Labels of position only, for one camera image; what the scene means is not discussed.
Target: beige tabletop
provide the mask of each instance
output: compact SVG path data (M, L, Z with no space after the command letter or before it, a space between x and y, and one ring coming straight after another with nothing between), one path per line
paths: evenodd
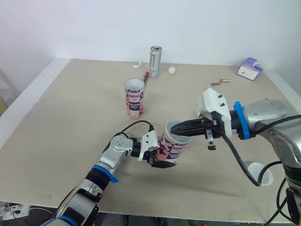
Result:
M124 81L142 78L148 64L71 60L19 124L0 150L0 200L57 207L86 176L110 138L133 122L125 110ZM158 79L145 88L142 119L161 135L168 120L196 118L196 100L211 82L230 83L214 89L226 97L229 109L266 98L285 99L269 78L255 81L236 75L236 67L162 64ZM146 125L128 130L141 137ZM262 137L232 139L244 161L276 161ZM276 211L276 193L284 178L282 166L271 171L270 186L255 187L240 169L222 139L208 151L204 136L194 137L168 169L152 168L136 158L118 169L118 184L109 184L100 201L104 212L225 221L264 222ZM287 222L278 216L275 222Z

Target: red marker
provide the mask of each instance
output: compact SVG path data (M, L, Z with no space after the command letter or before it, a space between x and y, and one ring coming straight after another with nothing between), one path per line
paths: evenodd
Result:
M146 83L149 76L150 76L149 72L145 72L144 79L143 79L144 83Z

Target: energy drink can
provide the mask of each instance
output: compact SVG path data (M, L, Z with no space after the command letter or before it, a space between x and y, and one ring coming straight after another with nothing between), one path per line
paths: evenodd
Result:
M150 49L150 78L156 79L159 75L159 67L161 64L162 48L160 46L152 46Z

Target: small purple object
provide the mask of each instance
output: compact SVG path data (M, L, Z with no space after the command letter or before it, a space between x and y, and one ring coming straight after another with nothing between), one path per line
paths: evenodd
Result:
M249 80L254 80L258 75L261 74L262 69L259 64L256 64L257 60L249 57L238 69L238 75L245 77Z

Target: drink can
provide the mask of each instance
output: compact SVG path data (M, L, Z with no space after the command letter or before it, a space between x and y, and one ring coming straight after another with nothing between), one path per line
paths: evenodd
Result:
M163 135L160 139L160 148L156 150L157 161L175 162L184 150L191 137L172 134L170 129L182 121L169 121L166 123Z
M158 78L159 67L161 64L162 48L160 46L152 46L150 49L150 74L153 79Z
M143 114L144 85L140 79L129 79L124 83L127 115L130 119L139 119Z

